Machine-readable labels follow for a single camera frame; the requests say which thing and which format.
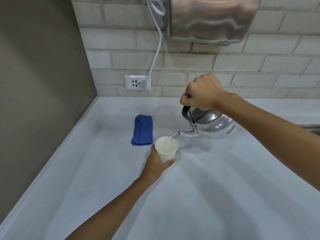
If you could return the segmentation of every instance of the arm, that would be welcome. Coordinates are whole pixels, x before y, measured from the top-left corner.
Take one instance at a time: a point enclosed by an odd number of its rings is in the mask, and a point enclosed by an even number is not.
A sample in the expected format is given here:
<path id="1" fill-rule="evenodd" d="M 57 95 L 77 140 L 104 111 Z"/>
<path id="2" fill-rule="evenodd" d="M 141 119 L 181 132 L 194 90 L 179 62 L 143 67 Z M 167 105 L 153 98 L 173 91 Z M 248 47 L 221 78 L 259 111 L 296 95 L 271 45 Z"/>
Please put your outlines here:
<path id="1" fill-rule="evenodd" d="M 161 176 L 164 170 L 176 160 L 173 158 L 163 164 L 157 154 L 155 146 L 151 147 L 151 154 L 140 177 L 118 197 L 86 220 L 66 240 L 109 240 L 112 239 L 130 210 L 140 196 Z"/>
<path id="2" fill-rule="evenodd" d="M 180 103 L 217 110 L 234 119 L 275 158 L 320 191 L 319 136 L 227 92 L 213 74 L 190 83 Z"/>

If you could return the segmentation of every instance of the person's right arm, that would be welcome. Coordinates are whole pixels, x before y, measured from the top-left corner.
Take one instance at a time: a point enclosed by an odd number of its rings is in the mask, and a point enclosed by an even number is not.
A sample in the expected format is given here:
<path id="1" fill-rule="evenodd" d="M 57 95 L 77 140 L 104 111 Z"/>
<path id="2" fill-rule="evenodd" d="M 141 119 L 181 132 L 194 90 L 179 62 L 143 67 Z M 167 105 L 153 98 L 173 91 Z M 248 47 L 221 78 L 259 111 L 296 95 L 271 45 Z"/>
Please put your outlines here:
<path id="1" fill-rule="evenodd" d="M 320 191 L 320 137 L 227 92 L 213 74 L 197 77 L 180 103 L 219 111 L 238 122 L 275 158 Z"/>

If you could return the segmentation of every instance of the cup rim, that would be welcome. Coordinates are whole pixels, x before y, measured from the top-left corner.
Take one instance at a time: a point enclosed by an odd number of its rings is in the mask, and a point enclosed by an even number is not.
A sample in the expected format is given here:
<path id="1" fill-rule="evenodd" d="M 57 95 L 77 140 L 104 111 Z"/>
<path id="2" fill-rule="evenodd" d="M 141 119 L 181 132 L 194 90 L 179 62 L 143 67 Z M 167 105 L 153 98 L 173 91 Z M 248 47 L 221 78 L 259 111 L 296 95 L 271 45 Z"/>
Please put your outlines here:
<path id="1" fill-rule="evenodd" d="M 172 153 L 176 152 L 176 151 L 179 149 L 179 143 L 178 143 L 178 141 L 177 141 L 175 138 L 173 138 L 172 140 L 175 140 L 175 141 L 177 142 L 177 149 L 175 149 L 173 152 L 170 152 L 170 153 L 162 153 L 162 152 L 158 151 L 157 148 L 156 148 L 155 150 L 156 150 L 157 152 L 160 152 L 160 153 L 163 154 L 163 155 L 169 155 L 169 154 L 172 154 Z"/>

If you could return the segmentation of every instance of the stainless steel hand dryer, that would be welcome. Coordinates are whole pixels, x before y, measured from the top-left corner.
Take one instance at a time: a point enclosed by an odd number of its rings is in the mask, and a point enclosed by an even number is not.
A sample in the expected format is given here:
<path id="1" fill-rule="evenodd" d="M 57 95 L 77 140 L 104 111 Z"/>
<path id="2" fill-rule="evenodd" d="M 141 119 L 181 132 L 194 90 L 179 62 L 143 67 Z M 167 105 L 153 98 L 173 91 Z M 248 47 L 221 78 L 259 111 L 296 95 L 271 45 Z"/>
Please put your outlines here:
<path id="1" fill-rule="evenodd" d="M 239 43 L 260 0 L 168 0 L 166 36 L 200 44 Z"/>

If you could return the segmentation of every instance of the black kettle handle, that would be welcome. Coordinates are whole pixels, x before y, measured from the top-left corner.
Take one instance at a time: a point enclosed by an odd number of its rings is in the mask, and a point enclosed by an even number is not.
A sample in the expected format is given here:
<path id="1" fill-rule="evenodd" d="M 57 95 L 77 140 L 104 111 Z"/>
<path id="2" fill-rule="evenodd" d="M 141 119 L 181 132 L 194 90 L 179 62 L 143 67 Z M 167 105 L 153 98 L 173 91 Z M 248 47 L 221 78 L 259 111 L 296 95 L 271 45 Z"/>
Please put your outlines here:
<path id="1" fill-rule="evenodd" d="M 183 109 L 182 109 L 182 116 L 187 120 L 187 121 L 191 121 L 191 118 L 188 116 L 188 112 L 189 112 L 189 109 L 191 107 L 190 106 L 183 106 Z"/>

